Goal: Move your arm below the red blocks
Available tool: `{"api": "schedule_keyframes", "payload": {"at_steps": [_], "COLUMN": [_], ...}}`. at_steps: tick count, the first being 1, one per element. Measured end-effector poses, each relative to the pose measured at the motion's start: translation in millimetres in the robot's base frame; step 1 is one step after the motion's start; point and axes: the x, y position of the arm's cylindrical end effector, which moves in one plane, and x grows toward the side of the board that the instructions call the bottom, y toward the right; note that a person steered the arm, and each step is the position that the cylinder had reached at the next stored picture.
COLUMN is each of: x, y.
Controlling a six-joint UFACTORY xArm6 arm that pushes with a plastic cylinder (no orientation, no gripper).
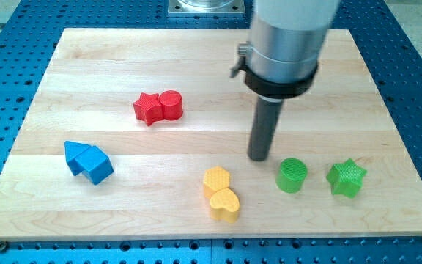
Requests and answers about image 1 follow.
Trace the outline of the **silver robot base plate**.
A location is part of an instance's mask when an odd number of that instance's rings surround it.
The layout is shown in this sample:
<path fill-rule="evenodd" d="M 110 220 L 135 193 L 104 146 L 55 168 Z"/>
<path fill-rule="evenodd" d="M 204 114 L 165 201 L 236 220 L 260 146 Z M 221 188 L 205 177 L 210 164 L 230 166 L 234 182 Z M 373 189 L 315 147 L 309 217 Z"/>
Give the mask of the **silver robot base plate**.
<path fill-rule="evenodd" d="M 168 0 L 169 15 L 245 14 L 243 0 Z"/>

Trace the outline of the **black clamp collar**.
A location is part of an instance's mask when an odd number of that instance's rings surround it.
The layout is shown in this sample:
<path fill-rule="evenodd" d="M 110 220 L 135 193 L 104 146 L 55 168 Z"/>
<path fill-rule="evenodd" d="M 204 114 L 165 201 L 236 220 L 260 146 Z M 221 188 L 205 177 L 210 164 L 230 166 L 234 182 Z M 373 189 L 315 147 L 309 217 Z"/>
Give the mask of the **black clamp collar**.
<path fill-rule="evenodd" d="M 245 72 L 245 85 L 263 98 L 274 100 L 283 100 L 294 98 L 307 92 L 314 80 L 318 70 L 318 62 L 302 78 L 296 78 L 294 81 L 274 82 L 268 78 L 258 76 L 247 64 L 250 58 L 252 47 L 250 43 L 240 43 L 237 46 L 239 59 L 234 67 L 230 69 L 230 78 L 235 78 L 240 71 Z"/>

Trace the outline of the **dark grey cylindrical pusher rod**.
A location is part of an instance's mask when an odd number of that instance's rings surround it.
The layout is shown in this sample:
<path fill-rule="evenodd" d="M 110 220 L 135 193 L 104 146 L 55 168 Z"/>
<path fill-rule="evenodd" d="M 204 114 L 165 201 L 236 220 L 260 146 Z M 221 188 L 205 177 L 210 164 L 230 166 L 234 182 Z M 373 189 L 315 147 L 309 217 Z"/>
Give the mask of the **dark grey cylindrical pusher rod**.
<path fill-rule="evenodd" d="M 247 151 L 252 161 L 267 159 L 282 105 L 282 100 L 258 97 Z"/>

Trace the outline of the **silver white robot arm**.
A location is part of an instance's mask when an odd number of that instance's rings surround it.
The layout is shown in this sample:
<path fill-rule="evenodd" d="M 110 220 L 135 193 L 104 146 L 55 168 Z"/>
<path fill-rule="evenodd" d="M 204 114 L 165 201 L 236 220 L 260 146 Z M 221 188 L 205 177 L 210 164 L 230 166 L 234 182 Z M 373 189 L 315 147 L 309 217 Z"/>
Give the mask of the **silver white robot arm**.
<path fill-rule="evenodd" d="M 259 0 L 253 3 L 248 40 L 239 44 L 230 76 L 244 72 L 258 95 L 248 157 L 268 157 L 284 100 L 307 92 L 340 0 Z"/>

